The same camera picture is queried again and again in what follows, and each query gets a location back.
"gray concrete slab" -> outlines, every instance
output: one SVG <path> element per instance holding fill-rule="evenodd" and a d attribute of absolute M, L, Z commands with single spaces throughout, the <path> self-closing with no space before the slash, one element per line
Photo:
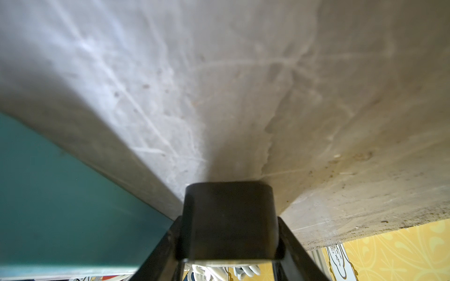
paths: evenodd
<path fill-rule="evenodd" d="M 311 249 L 450 217 L 449 15 L 3 0 L 0 109 L 171 218 L 190 183 L 263 179 Z"/>

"floral pattern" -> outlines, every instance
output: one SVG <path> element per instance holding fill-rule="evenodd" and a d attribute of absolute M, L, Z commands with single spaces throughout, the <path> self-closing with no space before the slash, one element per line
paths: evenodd
<path fill-rule="evenodd" d="M 326 247 L 326 251 L 329 270 L 336 281 L 358 281 L 358 272 L 355 271 L 342 244 Z"/>
<path fill-rule="evenodd" d="M 343 246 L 360 281 L 450 280 L 450 219 L 353 240 Z"/>

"yellow patterned wallpaper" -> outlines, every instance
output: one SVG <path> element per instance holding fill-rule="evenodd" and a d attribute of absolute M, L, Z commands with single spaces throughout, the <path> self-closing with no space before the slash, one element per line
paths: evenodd
<path fill-rule="evenodd" d="M 450 280 L 450 219 L 343 245 L 359 281 Z"/>

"teal wall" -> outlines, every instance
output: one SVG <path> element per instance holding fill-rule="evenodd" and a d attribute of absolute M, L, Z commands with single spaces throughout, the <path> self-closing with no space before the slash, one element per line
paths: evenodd
<path fill-rule="evenodd" d="M 171 223 L 0 114 L 0 280 L 133 272 Z"/>

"scratch mark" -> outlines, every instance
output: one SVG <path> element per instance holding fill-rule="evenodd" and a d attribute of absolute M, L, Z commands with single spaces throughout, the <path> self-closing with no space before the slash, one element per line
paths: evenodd
<path fill-rule="evenodd" d="M 351 214 L 351 215 L 345 216 L 345 217 L 343 217 L 343 218 L 338 218 L 338 219 L 348 219 L 348 218 L 353 218 L 353 217 L 356 217 L 357 215 L 360 215 L 360 214 L 362 214 L 362 213 L 363 213 L 363 212 L 359 212 L 359 213 Z"/>
<path fill-rule="evenodd" d="M 132 95 L 129 93 L 125 85 L 123 85 L 118 77 L 116 76 L 115 72 L 106 64 L 106 62 L 103 60 L 101 54 L 98 53 L 98 51 L 95 49 L 95 47 L 83 36 L 81 35 L 80 31 L 78 30 L 76 24 L 72 21 L 69 14 L 65 11 L 65 9 L 59 4 L 58 1 L 55 0 L 47 0 L 50 5 L 53 7 L 53 9 L 57 12 L 58 16 L 62 19 L 64 24 L 69 28 L 69 31 L 72 33 L 74 37 L 80 42 L 80 46 L 89 53 L 92 58 L 100 65 L 102 70 L 105 72 L 105 74 L 108 76 L 108 78 L 114 83 L 114 85 L 119 89 L 121 93 L 125 95 L 125 97 L 130 101 L 130 103 L 133 105 L 133 107 L 137 110 L 137 112 L 143 117 L 147 125 L 153 130 L 153 132 L 156 134 L 156 136 L 161 140 L 161 142 L 166 145 L 172 154 L 178 155 L 176 150 L 173 148 L 173 146 L 170 144 L 170 142 L 163 137 L 161 132 L 157 129 L 155 124 L 150 120 L 150 118 L 145 114 L 142 107 L 135 101 L 135 99 L 132 97 Z"/>
<path fill-rule="evenodd" d="M 324 223 L 330 223 L 330 222 L 331 222 L 331 221 L 326 221 L 326 222 L 323 222 L 323 223 L 317 223 L 317 224 L 305 226 L 305 227 L 302 227 L 302 228 L 297 228 L 297 229 L 294 229 L 294 230 L 292 230 L 292 231 L 302 230 L 302 229 L 305 229 L 305 228 L 310 228 L 310 227 L 313 227 L 313 226 L 318 226 L 318 225 L 321 225 L 321 224 L 324 224 Z"/>
<path fill-rule="evenodd" d="M 317 60 L 349 60 L 349 59 L 366 59 L 366 58 L 383 58 L 384 53 L 380 52 L 349 52 L 349 53 L 337 53 L 337 54 L 327 54 L 318 55 Z"/>
<path fill-rule="evenodd" d="M 296 199 L 294 202 L 292 202 L 291 206 L 294 206 L 295 204 L 299 204 L 302 203 L 308 199 L 310 199 L 316 192 L 311 192 L 311 194 L 309 194 L 308 196 L 305 196 L 304 198 L 301 199 Z"/>
<path fill-rule="evenodd" d="M 168 46 L 167 46 L 167 43 L 166 43 L 166 41 L 164 40 L 164 37 L 163 36 L 161 36 L 161 34 L 159 33 L 159 31 L 155 28 L 155 26 L 156 26 L 156 24 L 155 24 L 155 22 L 153 21 L 153 18 L 152 17 L 150 17 L 147 13 L 145 13 L 144 11 L 142 12 L 142 14 L 145 16 L 145 18 L 147 19 L 147 21 L 148 21 L 148 26 L 149 26 L 149 28 L 150 28 L 150 31 L 152 32 L 152 34 L 153 34 L 153 38 L 157 41 L 157 43 L 158 43 L 158 45 L 159 45 L 159 48 L 160 48 L 160 50 L 161 50 L 161 53 L 162 54 L 160 54 L 160 58 L 167 58 L 167 56 L 168 56 L 168 54 L 169 54 L 169 49 L 168 49 Z"/>
<path fill-rule="evenodd" d="M 114 31 L 112 35 L 114 35 L 117 41 L 121 44 L 122 51 L 126 52 L 130 55 L 129 48 L 127 46 L 128 40 L 126 39 L 126 33 L 124 31 L 121 22 L 117 20 L 117 17 L 111 12 L 111 10 L 104 4 L 103 1 L 93 0 L 92 3 L 97 6 L 99 11 L 103 14 L 103 16 L 108 20 L 109 25 L 112 27 L 111 29 Z"/>
<path fill-rule="evenodd" d="M 220 68 L 220 67 L 237 67 L 237 66 L 269 66 L 271 64 L 277 63 L 285 66 L 295 66 L 297 62 L 296 59 L 291 58 L 268 58 L 263 60 L 254 60 L 254 59 L 226 59 L 226 60 L 217 60 L 202 63 L 198 66 L 192 67 L 191 71 L 203 71 L 209 70 L 210 68 Z"/>
<path fill-rule="evenodd" d="M 190 127 L 190 124 L 189 124 L 186 120 L 184 120 L 184 119 L 182 119 L 182 118 L 179 118 L 179 117 L 177 117 L 177 116 L 166 116 L 166 118 L 167 118 L 167 120 L 169 120 L 169 121 L 181 123 L 181 124 L 183 125 L 184 129 L 186 130 L 186 132 L 187 132 L 187 134 L 188 134 L 188 139 L 189 139 L 188 144 L 189 144 L 189 146 L 190 146 L 190 149 L 192 150 L 192 153 L 193 153 L 194 155 L 200 155 L 201 152 L 199 151 L 199 149 L 198 149 L 198 148 L 196 147 L 196 145 L 195 145 L 196 142 L 195 142 L 195 140 L 194 140 L 194 133 L 192 132 L 192 129 L 191 129 L 191 127 Z"/>
<path fill-rule="evenodd" d="M 281 175 L 281 174 L 293 174 L 293 173 L 299 173 L 299 172 L 304 172 L 307 169 L 293 169 L 293 170 L 286 170 L 286 171 L 281 171 L 281 172 L 273 172 L 273 173 L 267 173 L 267 174 L 262 174 L 262 177 L 271 177 L 271 176 L 277 176 L 277 175 Z"/>
<path fill-rule="evenodd" d="M 414 193 L 409 194 L 408 196 L 412 197 L 412 196 L 416 196 L 416 195 L 423 194 L 423 193 L 433 192 L 433 191 L 436 191 L 436 190 L 442 189 L 442 188 L 448 188 L 448 186 L 446 186 L 446 185 L 441 185 L 441 186 L 438 186 L 438 187 L 433 187 L 433 188 L 431 188 L 431 189 L 427 189 L 427 190 L 425 190 L 425 191 L 414 192 Z"/>
<path fill-rule="evenodd" d="M 344 111 L 347 114 L 348 118 L 351 119 L 351 118 L 355 117 L 355 113 L 353 112 L 353 110 L 351 110 L 350 107 L 347 104 L 342 102 L 342 100 L 340 98 L 337 99 L 336 106 L 339 109 L 342 109 L 342 111 Z"/>
<path fill-rule="evenodd" d="M 150 153 L 150 154 L 160 154 L 160 155 L 166 155 L 167 153 L 161 149 L 158 148 L 150 148 L 150 147 L 130 147 L 130 149 L 137 151 L 137 152 L 144 152 L 144 153 Z M 191 156 L 184 156 L 184 155 L 171 155 L 169 156 L 175 158 L 175 159 L 187 159 L 187 160 L 194 160 L 198 162 L 207 162 L 206 159 L 198 158 L 198 157 L 191 157 Z"/>

